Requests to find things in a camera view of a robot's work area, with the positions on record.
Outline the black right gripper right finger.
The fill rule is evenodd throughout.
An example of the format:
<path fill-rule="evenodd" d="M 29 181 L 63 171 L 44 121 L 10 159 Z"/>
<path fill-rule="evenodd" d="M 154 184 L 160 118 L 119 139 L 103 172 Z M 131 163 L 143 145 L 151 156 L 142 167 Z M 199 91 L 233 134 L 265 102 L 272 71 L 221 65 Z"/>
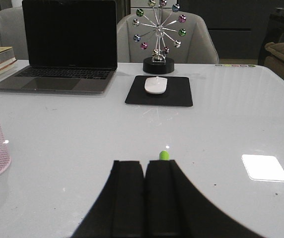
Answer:
<path fill-rule="evenodd" d="M 148 238 L 260 237 L 211 203 L 174 160 L 149 162 L 145 195 Z"/>

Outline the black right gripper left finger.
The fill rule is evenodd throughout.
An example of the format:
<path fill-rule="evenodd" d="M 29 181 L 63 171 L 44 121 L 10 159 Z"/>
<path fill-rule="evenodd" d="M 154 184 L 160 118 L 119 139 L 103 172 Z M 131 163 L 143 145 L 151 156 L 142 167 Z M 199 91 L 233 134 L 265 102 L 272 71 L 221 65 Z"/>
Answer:
<path fill-rule="evenodd" d="M 114 161 L 95 203 L 73 238 L 142 238 L 144 177 L 138 161 Z"/>

